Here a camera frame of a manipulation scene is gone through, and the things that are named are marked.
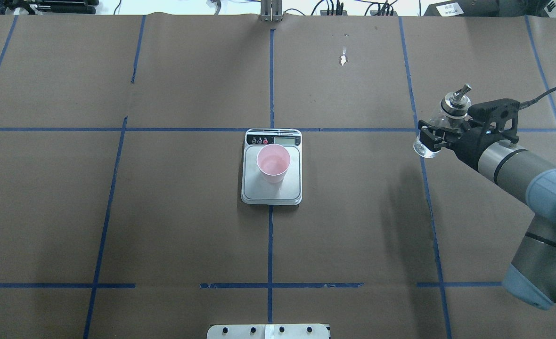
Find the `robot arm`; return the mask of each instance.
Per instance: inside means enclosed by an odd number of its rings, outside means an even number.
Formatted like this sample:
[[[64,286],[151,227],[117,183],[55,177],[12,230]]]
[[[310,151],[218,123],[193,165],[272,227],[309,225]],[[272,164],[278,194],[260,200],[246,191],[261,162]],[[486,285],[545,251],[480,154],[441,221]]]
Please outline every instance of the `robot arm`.
[[[502,285],[540,309],[556,303],[556,165],[517,143],[517,120],[520,109],[549,92],[525,103],[500,99],[470,105],[467,98],[468,102],[446,100],[444,105],[442,101],[438,116],[418,122],[420,135],[414,145],[424,157],[433,157],[444,147],[451,149],[459,160],[536,213]],[[452,92],[449,95],[457,98]],[[467,112],[460,111],[462,103],[470,106]],[[461,116],[470,119],[461,121]]]

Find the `white bracket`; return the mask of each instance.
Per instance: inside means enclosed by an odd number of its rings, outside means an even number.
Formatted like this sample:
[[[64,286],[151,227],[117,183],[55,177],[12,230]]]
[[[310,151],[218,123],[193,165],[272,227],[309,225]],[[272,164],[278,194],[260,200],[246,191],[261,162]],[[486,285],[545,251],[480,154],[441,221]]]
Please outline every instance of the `white bracket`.
[[[261,0],[261,21],[282,21],[282,0]]]
[[[214,325],[207,339],[330,339],[330,326],[323,324]]]

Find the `clear bottle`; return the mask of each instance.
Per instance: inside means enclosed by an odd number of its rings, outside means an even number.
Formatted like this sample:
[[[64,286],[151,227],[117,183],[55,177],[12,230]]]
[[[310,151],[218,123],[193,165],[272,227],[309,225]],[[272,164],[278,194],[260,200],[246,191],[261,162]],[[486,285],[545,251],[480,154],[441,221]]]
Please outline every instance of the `clear bottle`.
[[[468,108],[471,106],[470,99],[465,95],[470,90],[472,90],[471,86],[465,84],[460,90],[446,94],[433,112],[428,123],[436,127],[446,127],[448,129],[459,128],[460,124],[462,124],[467,116]],[[420,135],[416,136],[416,141],[414,141],[413,146],[414,152],[428,159],[437,156],[437,153],[440,152],[429,150],[429,148],[420,141]]]

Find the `scale platform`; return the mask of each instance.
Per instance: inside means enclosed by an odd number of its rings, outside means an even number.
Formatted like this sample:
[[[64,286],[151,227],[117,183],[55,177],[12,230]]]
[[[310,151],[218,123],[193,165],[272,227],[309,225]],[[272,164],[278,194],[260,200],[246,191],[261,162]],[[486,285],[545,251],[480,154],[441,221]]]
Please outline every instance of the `scale platform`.
[[[257,167],[257,153],[265,145],[281,144],[291,154],[284,180],[269,183]],[[242,201],[247,204],[297,205],[302,199],[301,132],[296,129],[250,129],[242,155]]]

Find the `scale control panel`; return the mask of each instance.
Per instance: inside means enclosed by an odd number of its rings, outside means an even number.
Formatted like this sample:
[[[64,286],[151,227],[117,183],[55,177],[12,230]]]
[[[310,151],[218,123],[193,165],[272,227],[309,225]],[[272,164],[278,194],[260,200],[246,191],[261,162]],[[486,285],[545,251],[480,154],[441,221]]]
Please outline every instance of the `scale control panel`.
[[[301,145],[301,132],[295,129],[250,129],[246,132],[248,145]]]

